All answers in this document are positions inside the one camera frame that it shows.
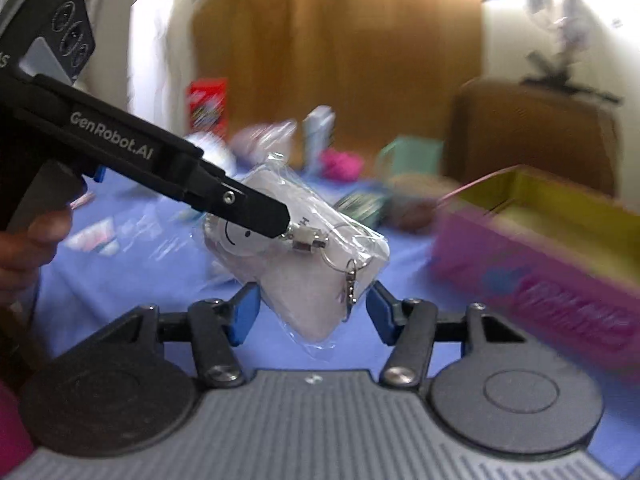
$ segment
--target gray ribbed plate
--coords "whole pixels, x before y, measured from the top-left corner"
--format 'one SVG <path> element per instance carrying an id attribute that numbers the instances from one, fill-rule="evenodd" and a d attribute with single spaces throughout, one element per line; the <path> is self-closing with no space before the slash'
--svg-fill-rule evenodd
<path id="1" fill-rule="evenodd" d="M 40 449 L 8 480 L 614 480 L 586 452 L 523 463 L 483 456 L 434 424 L 420 399 L 366 371 L 260 371 L 209 392 L 153 448 L 77 459 Z"/>

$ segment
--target finger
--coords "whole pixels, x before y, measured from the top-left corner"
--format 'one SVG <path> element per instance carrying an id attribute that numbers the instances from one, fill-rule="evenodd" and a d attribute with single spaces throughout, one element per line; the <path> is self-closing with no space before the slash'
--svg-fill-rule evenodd
<path id="1" fill-rule="evenodd" d="M 25 290 L 37 280 L 37 270 L 0 269 L 0 290 L 5 292 Z"/>
<path id="2" fill-rule="evenodd" d="M 0 267 L 11 270 L 33 270 L 48 264 L 56 255 L 55 244 L 39 244 L 25 233 L 0 233 Z"/>
<path id="3" fill-rule="evenodd" d="M 71 209 L 53 211 L 36 218 L 27 231 L 30 240 L 40 244 L 57 244 L 71 231 Z"/>

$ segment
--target table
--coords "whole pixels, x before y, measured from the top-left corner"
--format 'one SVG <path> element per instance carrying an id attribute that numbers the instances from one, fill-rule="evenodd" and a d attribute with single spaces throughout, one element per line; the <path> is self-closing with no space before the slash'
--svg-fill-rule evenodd
<path id="1" fill-rule="evenodd" d="M 210 285 L 209 254 L 196 240 L 188 238 L 188 225 L 167 220 L 183 205 L 111 172 L 103 184 L 91 184 L 90 188 L 95 189 L 97 199 L 75 212 L 73 232 L 106 217 L 113 217 L 116 225 L 123 225 L 128 219 L 154 221 L 157 216 L 155 225 L 162 232 L 153 240 L 139 237 L 130 247 L 125 240 L 113 256 L 60 247 L 53 263 L 43 271 L 33 327 L 52 356 L 139 304 L 156 304 L 161 312 L 184 311 L 194 301 L 230 298 L 239 289 L 237 283 Z M 321 193 L 338 198 L 352 188 L 323 186 Z M 380 280 L 397 298 L 424 298 L 441 309 L 460 311 L 472 301 L 430 278 L 426 268 L 430 238 L 391 231 L 383 234 L 388 237 L 392 259 Z M 184 246 L 162 256 L 157 249 L 167 241 Z M 334 339 L 333 348 L 314 358 L 290 338 L 277 316 L 263 305 L 254 328 L 236 353 L 248 369 L 366 368 L 374 377 L 390 354 L 390 348 L 378 339 L 362 302 L 354 309 L 350 321 L 337 329 Z M 193 372 L 188 345 L 167 344 L 166 356 Z M 430 374 L 459 357 L 460 345 L 436 344 Z M 602 373 L 588 371 L 600 383 L 606 404 L 590 452 L 613 472 L 624 476 L 640 462 L 640 388 L 622 386 Z"/>

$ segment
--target keychain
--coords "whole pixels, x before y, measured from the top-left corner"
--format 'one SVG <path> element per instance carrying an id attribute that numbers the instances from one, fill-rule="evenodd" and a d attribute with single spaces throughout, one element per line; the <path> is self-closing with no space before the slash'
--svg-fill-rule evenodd
<path id="1" fill-rule="evenodd" d="M 264 164 L 243 183 L 285 203 L 289 228 L 270 239 L 207 216 L 207 247 L 240 282 L 259 283 L 265 303 L 305 343 L 321 346 L 388 263 L 388 244 L 286 167 Z"/>

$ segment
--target camera lens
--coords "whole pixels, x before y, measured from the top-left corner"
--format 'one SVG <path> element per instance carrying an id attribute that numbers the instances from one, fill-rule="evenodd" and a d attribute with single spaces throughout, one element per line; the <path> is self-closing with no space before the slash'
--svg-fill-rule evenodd
<path id="1" fill-rule="evenodd" d="M 61 30 L 64 30 L 64 28 L 71 22 L 75 11 L 76 4 L 73 2 L 67 2 L 66 4 L 60 5 L 53 16 L 53 21 L 51 22 L 51 28 L 53 31 L 60 32 Z"/>
<path id="2" fill-rule="evenodd" d="M 78 51 L 74 54 L 74 58 L 71 62 L 71 66 L 73 68 L 78 68 L 80 65 L 82 65 L 82 63 L 84 63 L 84 60 L 86 60 L 86 57 L 88 54 L 89 54 L 89 45 L 87 45 L 86 43 L 83 43 L 82 45 L 80 45 L 80 48 L 78 48 Z"/>
<path id="3" fill-rule="evenodd" d="M 71 54 L 73 49 L 82 40 L 82 22 L 75 22 L 71 28 L 66 32 L 65 37 L 60 42 L 60 52 L 63 56 Z"/>

